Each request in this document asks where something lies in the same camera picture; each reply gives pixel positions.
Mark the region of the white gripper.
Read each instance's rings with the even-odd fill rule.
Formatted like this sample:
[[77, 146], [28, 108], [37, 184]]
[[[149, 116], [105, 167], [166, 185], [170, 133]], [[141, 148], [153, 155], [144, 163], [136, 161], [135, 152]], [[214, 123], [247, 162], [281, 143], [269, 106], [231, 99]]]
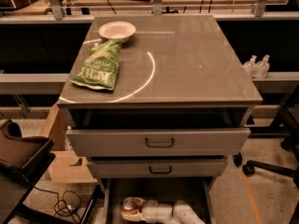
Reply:
[[172, 218], [173, 207], [167, 203], [159, 203], [153, 200], [144, 200], [139, 197], [134, 197], [135, 201], [142, 205], [142, 214], [136, 213], [124, 213], [121, 212], [121, 217], [128, 221], [140, 222], [145, 221], [147, 223], [168, 223]]

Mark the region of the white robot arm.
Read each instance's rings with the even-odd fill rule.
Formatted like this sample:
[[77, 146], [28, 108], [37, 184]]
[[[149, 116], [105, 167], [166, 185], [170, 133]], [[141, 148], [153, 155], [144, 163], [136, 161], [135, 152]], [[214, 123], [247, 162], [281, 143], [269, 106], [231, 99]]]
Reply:
[[206, 224], [184, 201], [168, 204], [138, 197], [124, 199], [121, 217], [147, 224]]

